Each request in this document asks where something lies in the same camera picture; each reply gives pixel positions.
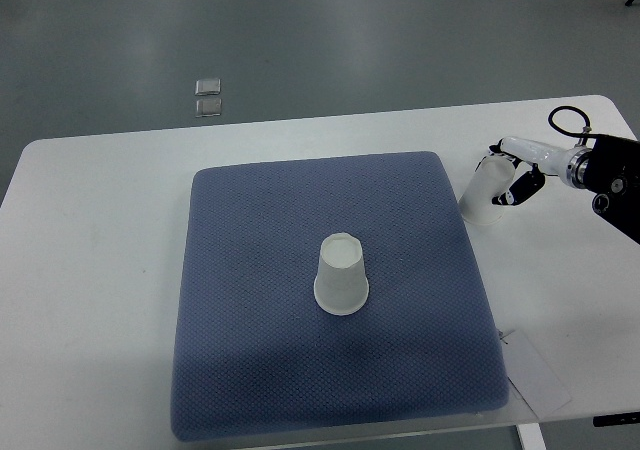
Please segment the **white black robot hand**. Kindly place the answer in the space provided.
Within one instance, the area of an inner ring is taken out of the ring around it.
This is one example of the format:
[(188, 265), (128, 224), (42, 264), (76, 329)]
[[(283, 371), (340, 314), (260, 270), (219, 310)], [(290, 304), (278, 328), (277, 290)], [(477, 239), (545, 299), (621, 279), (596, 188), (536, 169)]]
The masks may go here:
[(508, 184), (506, 190), (492, 198), (496, 206), (518, 206), (536, 194), (546, 177), (558, 177), (565, 185), (579, 188), (576, 171), (583, 154), (582, 147), (562, 149), (519, 137), (504, 137), (489, 147), (489, 155), (506, 159), (514, 169), (526, 163), (530, 170)]

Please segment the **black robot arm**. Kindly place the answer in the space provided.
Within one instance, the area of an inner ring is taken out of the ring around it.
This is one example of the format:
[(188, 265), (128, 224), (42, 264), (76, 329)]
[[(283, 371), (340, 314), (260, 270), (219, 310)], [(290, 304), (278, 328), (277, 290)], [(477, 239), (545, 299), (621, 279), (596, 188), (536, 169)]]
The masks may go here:
[[(555, 122), (562, 111), (582, 117), (581, 132), (570, 132)], [(594, 194), (593, 212), (634, 242), (639, 241), (639, 142), (628, 138), (594, 133), (591, 121), (583, 110), (562, 105), (553, 109), (548, 123), (558, 133), (576, 138), (584, 147), (588, 140), (594, 144), (568, 167), (570, 182)]]

